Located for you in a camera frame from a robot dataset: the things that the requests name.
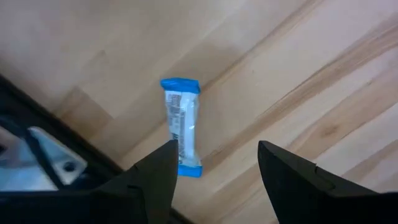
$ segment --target wood grain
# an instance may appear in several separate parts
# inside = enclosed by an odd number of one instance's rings
[[[398,190],[395,0],[4,0],[0,30],[0,72],[124,169],[168,140],[159,80],[199,80],[195,223],[277,223],[260,140]]]

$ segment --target blue wrapper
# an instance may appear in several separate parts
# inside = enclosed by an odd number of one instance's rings
[[[170,139],[178,140],[178,174],[200,177],[202,165],[195,152],[199,82],[187,78],[168,78],[161,80],[160,85],[165,90]]]

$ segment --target blue wrapper end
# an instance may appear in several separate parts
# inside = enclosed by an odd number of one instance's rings
[[[198,80],[192,80],[189,78],[166,78],[160,81],[160,85],[166,91],[200,94],[200,85]]]
[[[178,174],[186,177],[201,177],[202,166],[190,167],[182,164],[178,165]]]

